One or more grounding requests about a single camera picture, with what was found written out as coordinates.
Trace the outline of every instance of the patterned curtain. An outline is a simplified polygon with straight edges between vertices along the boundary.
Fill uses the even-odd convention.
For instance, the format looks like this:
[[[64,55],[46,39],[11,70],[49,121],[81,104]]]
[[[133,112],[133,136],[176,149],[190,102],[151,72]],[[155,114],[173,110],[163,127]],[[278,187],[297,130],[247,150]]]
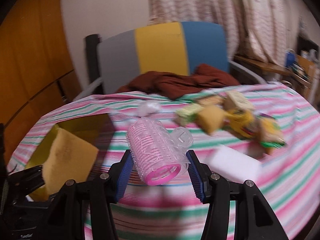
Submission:
[[[284,65],[283,0],[150,0],[149,24],[206,21],[224,27],[228,56]]]

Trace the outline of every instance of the brown garment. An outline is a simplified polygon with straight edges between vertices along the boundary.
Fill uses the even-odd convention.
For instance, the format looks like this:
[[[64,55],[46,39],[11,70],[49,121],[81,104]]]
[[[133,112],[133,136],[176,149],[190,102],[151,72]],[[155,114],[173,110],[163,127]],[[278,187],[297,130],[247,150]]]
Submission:
[[[116,93],[142,91],[157,93],[176,100],[185,94],[198,93],[203,89],[237,86],[240,83],[230,74],[201,64],[191,76],[181,76],[170,72],[149,71],[120,87]]]

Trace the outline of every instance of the tablecloth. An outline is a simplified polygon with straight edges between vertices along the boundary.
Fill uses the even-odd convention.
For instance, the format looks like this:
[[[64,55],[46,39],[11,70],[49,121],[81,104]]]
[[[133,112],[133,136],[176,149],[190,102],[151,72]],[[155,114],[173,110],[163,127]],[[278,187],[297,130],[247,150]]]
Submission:
[[[284,132],[287,146],[269,156],[263,154],[263,148],[255,142],[240,140],[224,130],[210,137],[192,123],[188,125],[194,139],[191,149],[204,163],[219,144],[259,158],[263,168],[256,184],[289,239],[293,239],[319,205],[320,115],[298,93],[281,84],[203,90],[185,95],[177,101],[142,92],[92,95],[43,116],[13,153],[8,170],[16,165],[16,171],[22,170],[55,123],[80,116],[110,113],[116,132],[108,151],[98,154],[92,174],[99,174],[118,162],[128,148],[126,131],[137,119],[137,107],[144,100],[154,99],[161,103],[161,112],[152,117],[171,131],[177,127],[173,118],[178,108],[193,98],[210,94],[225,95],[228,90],[242,92],[258,111],[275,117]],[[133,169],[124,197],[119,204],[112,205],[112,210],[120,239],[196,240],[201,237],[208,205],[202,205],[196,198],[188,173],[166,185],[149,187],[140,181]],[[233,239],[234,221],[235,203],[231,202],[228,240]],[[85,236],[86,239],[92,239],[90,210]]]

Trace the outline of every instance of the metal bolt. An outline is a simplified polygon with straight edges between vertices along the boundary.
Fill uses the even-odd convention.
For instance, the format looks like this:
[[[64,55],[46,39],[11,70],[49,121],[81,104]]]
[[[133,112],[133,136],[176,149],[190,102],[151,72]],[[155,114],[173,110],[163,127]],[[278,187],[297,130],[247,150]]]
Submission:
[[[217,173],[213,173],[213,174],[211,174],[211,179],[218,180],[218,179],[220,179],[220,175]]]
[[[101,178],[101,179],[107,179],[107,178],[109,178],[109,174],[108,174],[108,173],[102,173],[102,174],[100,175],[100,178]]]
[[[253,187],[254,186],[254,182],[252,180],[247,180],[245,182],[249,187]]]
[[[74,181],[73,179],[68,179],[68,180],[66,181],[66,185],[67,185],[67,186],[72,186],[74,183],[75,183],[75,181]]]

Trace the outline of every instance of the chair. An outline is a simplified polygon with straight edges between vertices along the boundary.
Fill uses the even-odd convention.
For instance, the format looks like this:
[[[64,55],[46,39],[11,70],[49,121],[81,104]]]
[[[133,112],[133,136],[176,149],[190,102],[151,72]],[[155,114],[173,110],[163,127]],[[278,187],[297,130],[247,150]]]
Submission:
[[[230,73],[236,70],[255,84],[266,84],[256,73],[228,61],[221,25],[207,22],[175,22],[151,25],[120,33],[98,47],[101,77],[75,100],[89,96],[102,84],[105,94],[114,93],[134,77],[147,71],[192,74],[206,63]]]

